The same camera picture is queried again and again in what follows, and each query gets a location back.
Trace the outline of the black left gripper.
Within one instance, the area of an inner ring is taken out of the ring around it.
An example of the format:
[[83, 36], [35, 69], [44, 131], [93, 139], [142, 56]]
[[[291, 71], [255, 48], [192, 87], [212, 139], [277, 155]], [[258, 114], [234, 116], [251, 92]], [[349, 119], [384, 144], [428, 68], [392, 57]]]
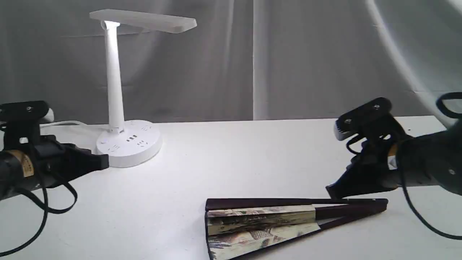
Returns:
[[60, 143], [55, 135], [40, 136], [34, 148], [47, 188], [56, 188], [65, 181], [73, 181], [109, 167], [108, 154], [96, 155], [90, 149], [79, 148], [71, 143]]

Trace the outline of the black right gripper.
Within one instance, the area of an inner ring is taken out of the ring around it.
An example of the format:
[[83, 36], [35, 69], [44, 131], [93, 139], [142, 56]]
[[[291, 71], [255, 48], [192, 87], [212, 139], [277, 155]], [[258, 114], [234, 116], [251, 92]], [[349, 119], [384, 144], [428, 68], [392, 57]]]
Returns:
[[388, 152], [396, 142], [380, 139], [361, 143], [360, 164], [350, 165], [333, 184], [326, 186], [331, 199], [365, 194], [364, 191], [392, 191], [399, 187], [397, 171], [388, 167]]

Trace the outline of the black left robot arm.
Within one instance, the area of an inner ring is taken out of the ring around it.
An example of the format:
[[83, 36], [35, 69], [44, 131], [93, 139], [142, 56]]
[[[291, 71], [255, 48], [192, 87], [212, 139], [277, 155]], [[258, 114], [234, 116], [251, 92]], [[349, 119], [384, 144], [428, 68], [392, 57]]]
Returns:
[[38, 143], [16, 143], [1, 151], [1, 200], [41, 188], [56, 188], [88, 173], [107, 169], [109, 156], [72, 143], [60, 143], [54, 135], [42, 135]]

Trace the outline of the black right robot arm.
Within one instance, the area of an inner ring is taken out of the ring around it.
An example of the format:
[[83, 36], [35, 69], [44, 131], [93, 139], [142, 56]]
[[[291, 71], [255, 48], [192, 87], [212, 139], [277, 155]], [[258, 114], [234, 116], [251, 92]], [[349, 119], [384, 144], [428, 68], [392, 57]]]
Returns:
[[445, 131], [413, 138], [366, 140], [345, 173], [326, 187], [332, 199], [401, 187], [440, 186], [461, 194], [461, 120]]

